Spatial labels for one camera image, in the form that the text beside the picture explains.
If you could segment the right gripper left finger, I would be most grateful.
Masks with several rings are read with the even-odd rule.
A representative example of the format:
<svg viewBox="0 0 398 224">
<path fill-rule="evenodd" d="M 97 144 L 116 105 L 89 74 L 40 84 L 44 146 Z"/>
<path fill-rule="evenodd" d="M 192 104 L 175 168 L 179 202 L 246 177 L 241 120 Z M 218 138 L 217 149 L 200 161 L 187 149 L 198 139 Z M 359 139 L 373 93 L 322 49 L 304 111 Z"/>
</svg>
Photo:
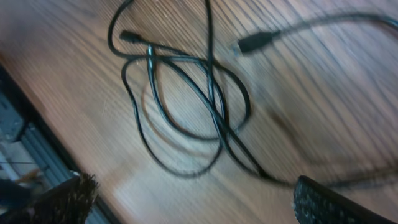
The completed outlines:
<svg viewBox="0 0 398 224">
<path fill-rule="evenodd" d="M 1 223 L 84 224 L 97 198 L 97 188 L 92 175 L 80 174 L 1 215 Z"/>
</svg>

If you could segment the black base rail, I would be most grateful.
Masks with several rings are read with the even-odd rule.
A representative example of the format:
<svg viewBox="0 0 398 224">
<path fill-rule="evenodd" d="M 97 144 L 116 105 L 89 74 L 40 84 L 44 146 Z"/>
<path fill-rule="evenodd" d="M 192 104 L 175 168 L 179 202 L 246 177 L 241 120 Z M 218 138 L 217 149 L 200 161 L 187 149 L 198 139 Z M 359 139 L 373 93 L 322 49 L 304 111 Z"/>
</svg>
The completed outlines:
<svg viewBox="0 0 398 224">
<path fill-rule="evenodd" d="M 46 187 L 44 192 L 34 195 L 32 190 L 25 187 L 17 187 L 12 190 L 9 185 L 2 185 L 1 203 L 10 205 L 10 210 L 40 197 L 72 177 L 85 174 L 76 166 L 6 69 L 2 68 L 1 145 L 6 147 L 12 143 L 20 143 L 23 149 L 32 156 L 32 162 L 38 165 L 44 175 Z M 97 198 L 85 223 L 119 223 L 119 219 L 98 195 L 98 188 Z"/>
</svg>

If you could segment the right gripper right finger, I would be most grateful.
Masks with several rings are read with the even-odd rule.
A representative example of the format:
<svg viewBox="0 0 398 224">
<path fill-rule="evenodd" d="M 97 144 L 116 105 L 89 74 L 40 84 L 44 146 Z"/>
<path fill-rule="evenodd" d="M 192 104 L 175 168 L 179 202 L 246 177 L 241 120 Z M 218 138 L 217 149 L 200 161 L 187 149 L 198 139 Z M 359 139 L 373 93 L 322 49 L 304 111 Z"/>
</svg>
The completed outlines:
<svg viewBox="0 0 398 224">
<path fill-rule="evenodd" d="M 293 210 L 300 224 L 395 224 L 304 175 L 295 184 Z"/>
</svg>

